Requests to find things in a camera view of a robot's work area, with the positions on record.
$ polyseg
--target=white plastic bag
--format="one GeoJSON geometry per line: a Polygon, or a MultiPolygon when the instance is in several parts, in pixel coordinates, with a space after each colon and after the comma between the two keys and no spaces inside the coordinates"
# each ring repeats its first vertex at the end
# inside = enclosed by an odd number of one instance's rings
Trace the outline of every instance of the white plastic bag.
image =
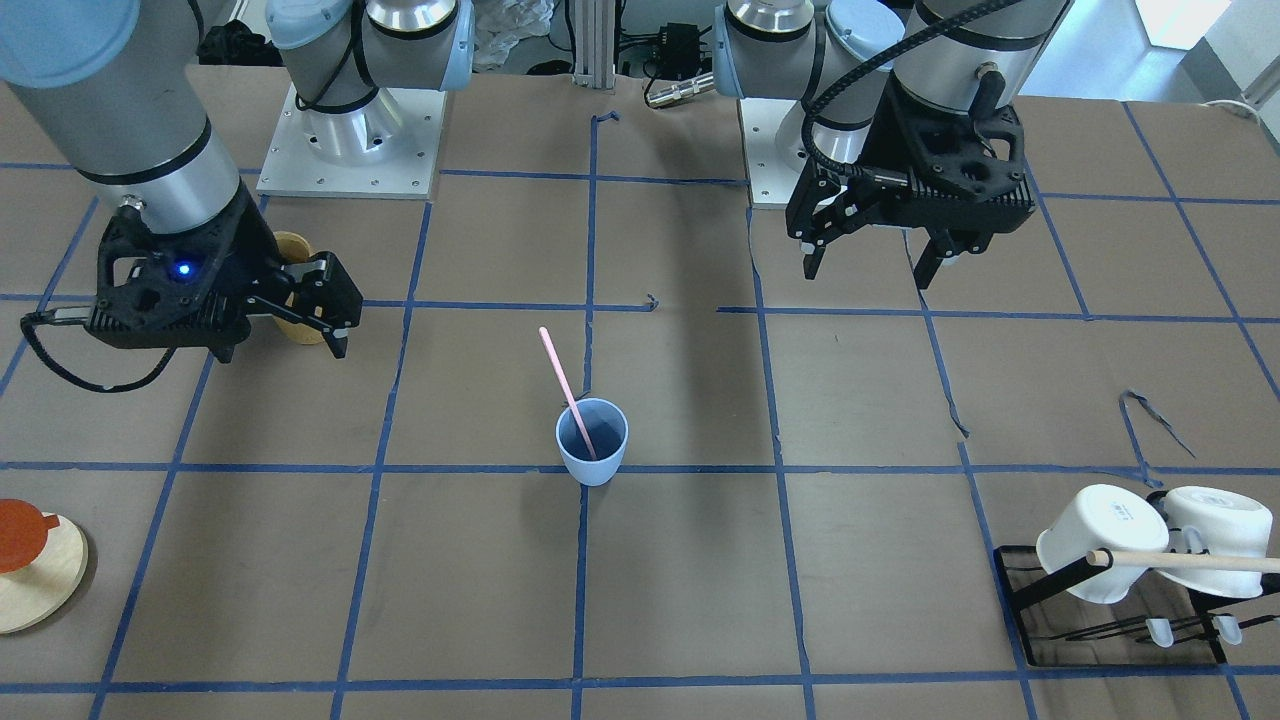
{"type": "Polygon", "coordinates": [[[476,8],[476,70],[492,70],[507,61],[511,49],[526,37],[548,35],[553,0],[472,0],[476,8]]]}

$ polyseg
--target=silver cylinder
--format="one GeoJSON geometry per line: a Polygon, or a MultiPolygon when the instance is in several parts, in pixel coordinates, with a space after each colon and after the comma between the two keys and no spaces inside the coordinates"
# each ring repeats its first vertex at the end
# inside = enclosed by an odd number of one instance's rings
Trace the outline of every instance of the silver cylinder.
{"type": "MultiPolygon", "coordinates": [[[[918,0],[906,35],[924,29],[925,15],[950,17],[969,5],[966,0],[918,0]]],[[[961,114],[978,94],[978,68],[992,63],[1005,76],[1005,92],[996,105],[1007,105],[1030,76],[1066,5],[1068,0],[1024,0],[992,13],[902,55],[893,76],[922,102],[961,114]]]]}
{"type": "Polygon", "coordinates": [[[387,90],[351,113],[306,113],[311,149],[335,165],[371,165],[394,156],[406,137],[404,115],[387,90]]]}
{"type": "Polygon", "coordinates": [[[422,32],[449,17],[458,0],[370,0],[369,19],[393,32],[422,32]]]}
{"type": "Polygon", "coordinates": [[[142,222],[154,233],[169,234],[200,227],[220,213],[239,188],[241,177],[214,132],[196,158],[166,176],[133,184],[90,184],[108,208],[119,206],[125,196],[142,199],[142,222]]]}
{"type": "Polygon", "coordinates": [[[77,169],[147,170],[178,156],[205,129],[205,109],[183,74],[197,41],[189,5],[143,0],[129,41],[101,70],[63,87],[13,91],[77,169]]]}
{"type": "MultiPolygon", "coordinates": [[[[806,163],[804,142],[800,140],[800,126],[803,123],[804,108],[796,102],[791,108],[791,111],[782,118],[778,133],[773,138],[778,154],[797,173],[804,169],[806,163]]],[[[854,163],[863,152],[863,145],[867,143],[869,131],[869,124],[858,129],[833,129],[822,123],[814,123],[813,141],[822,150],[823,155],[832,160],[837,163],[854,163]]]]}
{"type": "Polygon", "coordinates": [[[360,68],[351,58],[342,65],[337,77],[333,74],[351,42],[349,13],[351,10],[311,42],[280,50],[280,58],[284,59],[284,65],[289,69],[293,87],[303,101],[340,108],[358,102],[372,91],[372,87],[360,77],[360,68]],[[329,83],[328,90],[325,90],[325,83],[329,83]],[[324,90],[323,97],[320,96],[321,90],[324,90]]]}
{"type": "Polygon", "coordinates": [[[813,22],[810,0],[731,0],[728,12],[751,29],[788,33],[813,22]]]}

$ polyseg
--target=black cable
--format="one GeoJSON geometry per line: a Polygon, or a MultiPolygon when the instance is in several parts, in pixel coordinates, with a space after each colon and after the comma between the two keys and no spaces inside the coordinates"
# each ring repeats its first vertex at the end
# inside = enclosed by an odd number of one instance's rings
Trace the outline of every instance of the black cable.
{"type": "Polygon", "coordinates": [[[573,9],[564,5],[564,27],[568,28],[568,54],[573,58],[573,67],[577,67],[577,38],[573,36],[573,9]]]}
{"type": "Polygon", "coordinates": [[[888,63],[890,60],[924,45],[940,35],[946,35],[959,27],[972,23],[973,20],[984,18],[997,10],[1004,10],[1005,8],[1016,5],[1021,1],[1023,0],[987,0],[986,3],[973,5],[966,10],[956,13],[950,18],[938,20],[920,29],[915,35],[900,40],[877,55],[873,55],[856,68],[845,73],[840,79],[831,83],[831,86],[827,87],[827,90],[824,90],[822,95],[813,101],[813,104],[805,106],[804,124],[800,126],[800,140],[804,143],[805,151],[809,152],[809,156],[813,158],[815,163],[840,176],[852,177],[869,173],[870,170],[859,168],[858,165],[832,160],[826,152],[822,151],[822,149],[818,147],[818,143],[814,142],[813,126],[822,117],[822,111],[827,109],[827,105],[831,105],[836,97],[840,97],[855,82],[863,79],[884,63],[888,63]]]}
{"type": "Polygon", "coordinates": [[[356,42],[358,42],[358,40],[360,40],[360,33],[356,32],[356,28],[358,27],[358,23],[364,18],[364,5],[365,4],[362,1],[360,1],[360,0],[357,0],[355,4],[352,4],[352,6],[351,6],[351,18],[352,18],[351,19],[351,23],[352,23],[351,40],[347,41],[347,49],[342,51],[342,59],[338,60],[338,65],[333,69],[333,73],[329,76],[329,79],[326,79],[324,82],[324,85],[320,87],[320,92],[316,94],[315,100],[303,100],[301,92],[294,92],[294,95],[293,95],[293,106],[297,108],[298,110],[303,110],[305,111],[305,110],[310,110],[310,109],[315,108],[316,105],[320,105],[320,101],[324,100],[324,94],[329,92],[329,88],[333,87],[333,83],[338,81],[338,76],[342,74],[343,68],[347,67],[347,60],[349,60],[352,53],[356,51],[356,42]]]}
{"type": "MultiPolygon", "coordinates": [[[[552,17],[553,17],[553,18],[556,17],[556,10],[558,10],[558,9],[561,8],[561,5],[562,5],[561,0],[556,0],[556,4],[554,4],[554,5],[552,5],[552,17]]],[[[564,8],[564,14],[568,14],[568,8],[564,8]]],[[[554,47],[554,49],[559,50],[561,53],[572,53],[572,50],[570,50],[568,47],[561,47],[559,45],[557,45],[557,44],[556,44],[556,41],[554,41],[554,40],[552,40],[552,31],[550,31],[550,28],[549,28],[549,27],[547,28],[547,42],[548,42],[548,44],[549,44],[549,45],[550,45],[552,47],[554,47]]]]}
{"type": "Polygon", "coordinates": [[[63,368],[61,365],[59,365],[58,361],[54,360],[49,355],[49,351],[45,350],[45,346],[40,342],[40,338],[36,337],[36,325],[37,324],[45,324],[42,320],[46,316],[47,316],[47,311],[46,313],[27,313],[26,315],[23,315],[22,320],[19,320],[19,323],[18,323],[22,327],[22,337],[27,338],[27,345],[29,345],[31,350],[35,351],[36,357],[40,357],[40,361],[44,363],[46,368],[49,368],[50,370],[52,370],[55,375],[58,375],[59,378],[61,378],[61,379],[72,383],[73,386],[76,386],[78,388],[83,388],[83,389],[87,389],[90,392],[99,392],[99,393],[114,395],[114,393],[118,393],[118,392],[129,392],[129,391],[133,391],[133,389],[138,389],[141,387],[146,387],[146,386],[151,384],[156,378],[160,377],[160,373],[163,373],[164,369],[165,369],[165,366],[169,365],[169,360],[173,359],[174,351],[178,350],[177,347],[170,347],[169,350],[165,350],[164,351],[164,356],[160,357],[160,363],[157,363],[156,366],[152,368],[151,372],[147,373],[140,380],[134,380],[132,383],[125,383],[123,386],[101,386],[101,384],[91,383],[91,382],[88,382],[86,379],[79,378],[78,375],[76,375],[74,373],[72,373],[67,368],[63,368]]]}

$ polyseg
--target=white label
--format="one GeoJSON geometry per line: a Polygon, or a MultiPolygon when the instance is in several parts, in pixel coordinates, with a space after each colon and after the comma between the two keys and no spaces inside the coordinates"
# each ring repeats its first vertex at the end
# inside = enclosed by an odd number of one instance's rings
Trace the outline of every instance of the white label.
{"type": "Polygon", "coordinates": [[[1129,506],[1123,502],[1111,502],[1111,511],[1115,512],[1116,518],[1128,521],[1133,520],[1133,512],[1129,511],[1129,506]]]}

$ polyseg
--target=wooden dowel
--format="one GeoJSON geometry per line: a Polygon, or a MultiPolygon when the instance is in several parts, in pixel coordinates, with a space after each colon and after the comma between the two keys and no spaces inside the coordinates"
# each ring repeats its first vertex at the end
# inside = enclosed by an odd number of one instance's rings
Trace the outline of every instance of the wooden dowel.
{"type": "MultiPolygon", "coordinates": [[[[1112,550],[1111,565],[1117,568],[1166,568],[1185,570],[1244,570],[1280,573],[1280,557],[1233,557],[1226,555],[1187,555],[1179,552],[1133,552],[1112,550]]],[[[1107,551],[1094,550],[1085,557],[1089,565],[1106,566],[1107,551]]]]}

